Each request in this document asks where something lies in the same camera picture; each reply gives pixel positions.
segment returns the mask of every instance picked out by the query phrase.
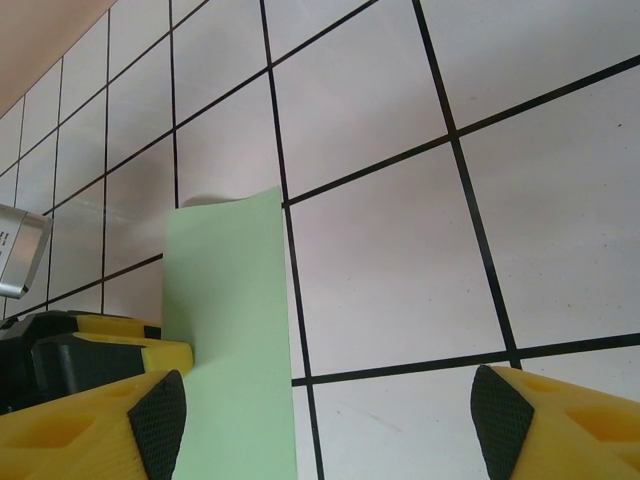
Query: paper sheet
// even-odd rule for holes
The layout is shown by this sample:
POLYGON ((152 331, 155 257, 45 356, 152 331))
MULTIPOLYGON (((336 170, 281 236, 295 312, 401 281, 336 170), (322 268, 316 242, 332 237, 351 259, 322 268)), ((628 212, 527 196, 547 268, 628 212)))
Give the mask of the paper sheet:
POLYGON ((295 480, 280 189, 171 214, 162 337, 191 343, 176 480, 295 480))

